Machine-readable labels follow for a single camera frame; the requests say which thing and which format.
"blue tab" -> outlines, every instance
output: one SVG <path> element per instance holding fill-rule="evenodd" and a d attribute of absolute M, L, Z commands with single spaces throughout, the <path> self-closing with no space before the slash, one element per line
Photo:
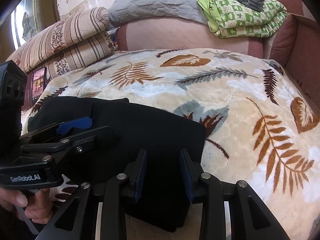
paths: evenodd
<path fill-rule="evenodd" d="M 89 129 L 92 126 L 92 119 L 90 117 L 84 117 L 70 122 L 64 122 L 60 124 L 56 130 L 57 134 L 65 135 L 71 128 Z"/>

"fleece blanket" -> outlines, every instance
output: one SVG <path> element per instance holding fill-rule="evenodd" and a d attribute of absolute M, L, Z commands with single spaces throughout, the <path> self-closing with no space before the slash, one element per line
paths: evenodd
<path fill-rule="evenodd" d="M 237 0 L 197 0 L 208 19 L 211 32 L 222 38 L 237 36 L 269 37 L 287 16 L 277 0 L 264 0 L 263 11 L 252 10 Z"/>
<path fill-rule="evenodd" d="M 246 180 L 292 240 L 307 239 L 318 222 L 319 117 L 274 61 L 215 49 L 119 52 L 53 79 L 23 120 L 50 96 L 127 97 L 199 122 L 205 171 Z M 70 184 L 57 198 L 68 197 Z M 128 217 L 128 239 L 198 239 L 200 218 L 193 205 L 186 226 L 168 233 Z"/>

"gray quilted blanket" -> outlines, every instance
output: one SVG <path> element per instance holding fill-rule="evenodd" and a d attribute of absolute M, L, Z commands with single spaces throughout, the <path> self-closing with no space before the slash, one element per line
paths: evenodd
<path fill-rule="evenodd" d="M 115 0 L 108 11 L 114 27 L 142 18 L 164 16 L 207 24 L 197 0 Z"/>

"green cloth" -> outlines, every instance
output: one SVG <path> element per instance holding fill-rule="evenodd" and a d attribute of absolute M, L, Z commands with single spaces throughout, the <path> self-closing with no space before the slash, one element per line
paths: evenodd
<path fill-rule="evenodd" d="M 263 11 L 247 8 L 236 0 L 197 0 L 216 36 L 272 36 L 287 16 L 286 8 L 276 0 L 264 0 Z"/>

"human hand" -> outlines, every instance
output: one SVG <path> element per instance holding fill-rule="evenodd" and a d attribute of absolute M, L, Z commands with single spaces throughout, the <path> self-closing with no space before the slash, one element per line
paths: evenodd
<path fill-rule="evenodd" d="M 50 189 L 42 188 L 35 195 L 28 196 L 28 205 L 24 211 L 26 217 L 32 219 L 34 223 L 47 224 L 53 215 L 53 204 L 49 195 Z"/>
<path fill-rule="evenodd" d="M 50 189 L 40 189 L 34 196 L 26 196 L 18 190 L 7 190 L 0 187 L 0 206 L 7 211 L 12 211 L 14 205 L 26 207 L 25 215 L 34 223 L 46 224 L 51 219 L 52 201 L 49 199 Z"/>

